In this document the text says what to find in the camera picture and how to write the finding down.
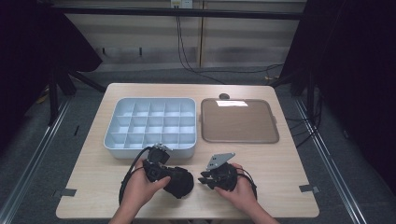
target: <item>wrist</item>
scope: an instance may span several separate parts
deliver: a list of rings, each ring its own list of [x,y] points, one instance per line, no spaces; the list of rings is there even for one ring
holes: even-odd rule
[[[239,208],[240,210],[242,210],[242,212],[244,212],[245,214],[250,216],[250,213],[254,213],[255,211],[259,211],[260,209],[262,209],[262,206],[257,202],[250,202],[250,203],[244,203],[241,204],[242,206]]]
[[[248,206],[244,212],[252,219],[254,223],[278,223],[269,215],[259,203]]]
[[[131,204],[121,204],[109,223],[130,224],[134,220],[134,217],[137,215],[139,209],[140,207],[134,207]]]

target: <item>table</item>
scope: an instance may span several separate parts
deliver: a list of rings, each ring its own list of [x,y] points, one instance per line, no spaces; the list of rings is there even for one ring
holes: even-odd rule
[[[231,98],[263,99],[276,117],[279,142],[275,144],[208,143],[201,136],[201,102],[227,93]],[[63,196],[56,215],[59,218],[110,218],[117,210],[120,182],[132,160],[113,158],[104,147],[104,137],[117,101],[124,97],[190,97],[197,105],[197,142],[189,159],[170,160],[167,166],[181,166],[194,176],[194,189],[183,199],[164,190],[158,191],[136,218],[244,219],[243,213],[222,199],[214,190],[198,181],[213,154],[235,152],[230,162],[243,165],[253,177],[259,203],[273,217],[316,217],[318,206],[308,185],[304,168],[279,101],[273,88],[265,86],[132,84],[113,83],[99,106],[86,141],[70,176],[67,189],[76,189],[74,197]]]

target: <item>left hand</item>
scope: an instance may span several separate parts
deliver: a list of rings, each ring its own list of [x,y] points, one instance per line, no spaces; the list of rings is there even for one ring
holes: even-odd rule
[[[145,205],[159,189],[163,189],[171,180],[166,176],[159,181],[150,182],[146,177],[143,161],[136,162],[134,174],[125,188],[122,202],[110,223],[131,223],[137,212]]]

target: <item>black cable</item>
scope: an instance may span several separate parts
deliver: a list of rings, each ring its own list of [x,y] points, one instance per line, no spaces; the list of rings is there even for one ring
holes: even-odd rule
[[[295,129],[295,128],[297,128],[298,126],[301,126],[301,125],[304,124],[304,123],[305,123],[305,121],[301,120],[298,124],[296,124],[296,125],[294,125],[294,126],[291,126],[291,127],[289,128],[289,130]]]
[[[301,72],[303,72],[303,68],[298,68],[295,69],[293,72],[288,74],[287,76],[281,76],[277,81],[271,83],[271,87],[276,88],[280,85],[283,85],[285,83],[291,82],[295,77],[299,76]]]
[[[248,182],[251,185],[251,189],[253,190],[254,197],[257,200],[257,186],[253,183],[253,180],[250,179],[247,175],[244,175],[244,174],[237,174],[237,175],[242,176],[242,177],[244,177],[244,178],[246,178],[248,180]]]
[[[244,173],[247,173],[247,175],[245,175],[245,174],[237,174],[237,175],[242,176],[248,180],[248,182],[250,183],[251,189],[253,190],[254,197],[257,200],[257,186],[254,184],[253,178],[251,177],[250,173],[242,168],[235,168],[235,169],[241,170]]]
[[[290,121],[307,121],[308,119],[289,119],[289,118],[285,118],[286,120],[290,120]]]
[[[183,52],[183,55],[184,55],[184,61],[186,62],[187,66],[183,63],[183,60],[182,60],[182,58],[181,58],[181,54],[180,54],[180,43],[181,43],[181,51]],[[206,71],[196,71],[196,70],[194,70],[194,69],[190,66],[189,61],[188,61],[188,59],[187,59],[186,51],[185,51],[185,49],[184,49],[183,36],[182,36],[182,34],[181,34],[180,17],[177,17],[177,51],[178,51],[178,58],[179,58],[180,63],[181,63],[181,65],[183,66],[184,69],[186,69],[187,71],[192,72],[192,73],[194,73],[194,74],[196,74],[196,75],[198,75],[198,76],[210,78],[210,79],[212,79],[212,80],[214,80],[214,81],[217,81],[217,82],[219,82],[219,83],[221,83],[221,84],[224,84],[224,85],[225,85],[224,82],[222,82],[222,81],[220,81],[220,80],[218,80],[218,79],[215,79],[215,78],[213,78],[213,77],[205,76],[205,75],[203,75],[203,73],[255,74],[255,73],[262,73],[262,72],[265,72],[265,73],[267,74],[267,76],[269,77],[269,74],[268,74],[268,71],[269,71],[269,70],[275,69],[275,68],[277,68],[277,67],[283,65],[283,63],[271,64],[271,65],[266,66],[265,69],[256,70],[256,71],[231,71],[231,70],[206,70]]]
[[[212,79],[212,80],[214,80],[214,81],[217,81],[217,82],[219,82],[219,83],[225,85],[224,82],[222,82],[222,81],[220,81],[220,80],[218,80],[218,79],[215,79],[215,78],[209,77],[209,76],[204,76],[204,75],[202,75],[202,74],[196,72],[196,71],[190,66],[189,61],[187,60],[186,51],[184,50],[183,37],[182,37],[182,35],[181,35],[180,17],[177,17],[177,18],[176,18],[176,21],[177,21],[177,52],[178,52],[178,58],[179,58],[179,60],[180,60],[180,63],[181,63],[181,65],[184,67],[184,69],[186,69],[187,71],[192,72],[192,73],[194,73],[194,74],[196,74],[196,75],[198,75],[198,76],[207,77],[207,78],[209,78],[209,79]],[[183,63],[183,60],[181,59],[181,55],[180,55],[180,43],[181,43],[181,48],[182,48],[182,51],[183,51],[183,54],[184,54],[184,59],[185,59],[186,64],[187,64],[188,67],[186,67],[186,65]]]
[[[302,135],[302,134],[304,134],[304,133],[306,133],[306,132],[307,132],[307,131],[303,131],[303,132],[301,132],[301,133],[293,134],[292,136],[295,137],[295,136],[298,136],[298,135]]]
[[[123,193],[126,189],[126,185],[128,184],[129,179],[131,178],[132,174],[134,174],[134,171],[136,171],[136,170],[134,170],[132,172],[132,170],[134,169],[134,166],[136,165],[137,161],[142,156],[142,154],[149,149],[151,149],[151,147],[145,147],[139,152],[139,154],[137,154],[136,158],[134,158],[134,161],[132,162],[131,167],[128,170],[128,173],[126,173],[125,177],[123,178],[123,180],[121,182],[120,193],[119,193],[119,204],[121,204],[121,202],[122,202]]]
[[[316,105],[316,115],[314,116],[314,118],[318,118],[318,121],[315,122],[317,125],[314,127],[314,130],[313,130],[313,132],[311,134],[309,134],[301,143],[296,145],[296,148],[300,147],[302,144],[304,144],[306,141],[308,141],[308,139],[312,135],[314,135],[315,133],[318,132],[319,125],[321,123],[322,107],[323,107],[323,96],[322,96],[322,94],[320,92],[319,93],[319,98],[318,98],[318,101],[317,101],[317,105]]]

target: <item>light blue sorting tray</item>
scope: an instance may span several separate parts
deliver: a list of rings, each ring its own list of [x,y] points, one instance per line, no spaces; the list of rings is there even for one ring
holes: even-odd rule
[[[189,158],[196,127],[196,103],[191,98],[123,98],[114,109],[104,143],[118,159],[135,158],[156,143],[173,149],[168,151],[171,159]]]

